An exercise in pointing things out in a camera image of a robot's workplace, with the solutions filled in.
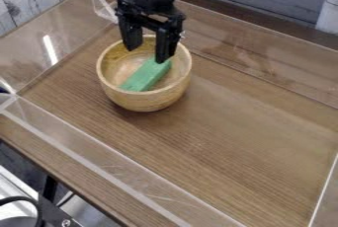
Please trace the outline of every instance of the green block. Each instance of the green block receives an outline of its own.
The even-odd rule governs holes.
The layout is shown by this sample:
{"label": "green block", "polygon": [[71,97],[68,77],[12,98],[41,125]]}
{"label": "green block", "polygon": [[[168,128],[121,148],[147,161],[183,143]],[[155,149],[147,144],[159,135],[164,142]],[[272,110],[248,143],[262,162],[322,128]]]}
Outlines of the green block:
{"label": "green block", "polygon": [[155,84],[163,79],[171,69],[170,59],[158,64],[154,58],[149,58],[129,76],[125,82],[120,85],[120,89],[133,92],[148,91]]}

